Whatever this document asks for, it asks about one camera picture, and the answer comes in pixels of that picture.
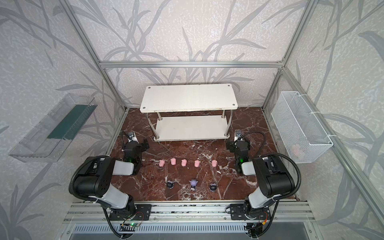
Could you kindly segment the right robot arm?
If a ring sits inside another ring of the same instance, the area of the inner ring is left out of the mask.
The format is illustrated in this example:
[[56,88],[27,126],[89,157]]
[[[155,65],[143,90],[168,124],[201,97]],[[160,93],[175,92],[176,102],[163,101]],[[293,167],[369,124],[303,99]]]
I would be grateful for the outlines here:
[[293,196],[300,188],[302,176],[298,165],[288,156],[268,153],[249,158],[251,144],[247,141],[230,141],[226,148],[235,156],[236,172],[256,176],[257,188],[245,199],[239,219],[269,216],[269,207],[281,199]]

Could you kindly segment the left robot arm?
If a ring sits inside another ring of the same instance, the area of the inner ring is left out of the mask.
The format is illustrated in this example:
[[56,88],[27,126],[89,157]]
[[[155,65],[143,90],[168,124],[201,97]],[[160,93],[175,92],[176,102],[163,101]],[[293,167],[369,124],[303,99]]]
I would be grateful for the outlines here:
[[113,176],[135,176],[142,167],[142,153],[150,148],[148,140],[132,140],[124,145],[124,158],[88,157],[75,171],[69,184],[74,197],[99,203],[104,209],[126,216],[137,212],[132,196],[111,184]]

